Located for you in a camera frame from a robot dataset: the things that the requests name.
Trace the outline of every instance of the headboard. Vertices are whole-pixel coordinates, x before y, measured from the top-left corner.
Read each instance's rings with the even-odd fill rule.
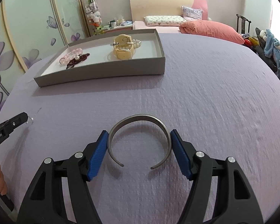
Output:
[[[202,9],[202,19],[208,19],[206,0],[130,0],[132,20],[143,21],[149,15],[182,15],[181,6]]]

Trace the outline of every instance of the cup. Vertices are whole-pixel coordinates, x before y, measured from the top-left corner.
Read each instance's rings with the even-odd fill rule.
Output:
[[[111,22],[111,28],[116,28],[116,24],[117,24],[117,22],[116,21],[114,21],[114,22]]]

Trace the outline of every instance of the blue rubber pad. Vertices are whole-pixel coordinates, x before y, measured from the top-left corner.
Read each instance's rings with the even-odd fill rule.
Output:
[[[89,161],[89,170],[87,173],[87,178],[89,180],[92,180],[99,172],[103,158],[107,151],[107,140],[108,132],[105,132]]]
[[[186,154],[184,147],[182,146],[175,132],[171,131],[170,135],[172,139],[172,149],[178,162],[181,173],[184,176],[186,176],[187,179],[190,179],[192,176],[190,159]]]

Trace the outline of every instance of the blue towel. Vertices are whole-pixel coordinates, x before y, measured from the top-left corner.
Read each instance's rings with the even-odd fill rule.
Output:
[[[280,41],[274,37],[271,30],[267,29],[266,33],[267,33],[267,41],[265,44],[264,53],[265,56],[268,58],[271,58],[273,56],[278,69],[276,75],[280,80],[280,50],[275,47],[280,45]]]

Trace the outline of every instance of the silver screw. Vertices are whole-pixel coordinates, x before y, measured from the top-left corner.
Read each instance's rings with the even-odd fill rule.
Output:
[[[81,158],[81,157],[83,157],[83,153],[82,152],[77,152],[75,154],[75,158]]]
[[[230,157],[228,158],[228,161],[234,163],[234,162],[235,162],[235,158],[232,157],[232,156],[230,156]]]
[[[198,157],[204,157],[204,153],[203,152],[196,152],[196,156],[198,156]]]
[[[45,164],[49,164],[49,163],[51,163],[51,161],[52,161],[52,159],[51,158],[46,158],[43,162],[45,163]]]

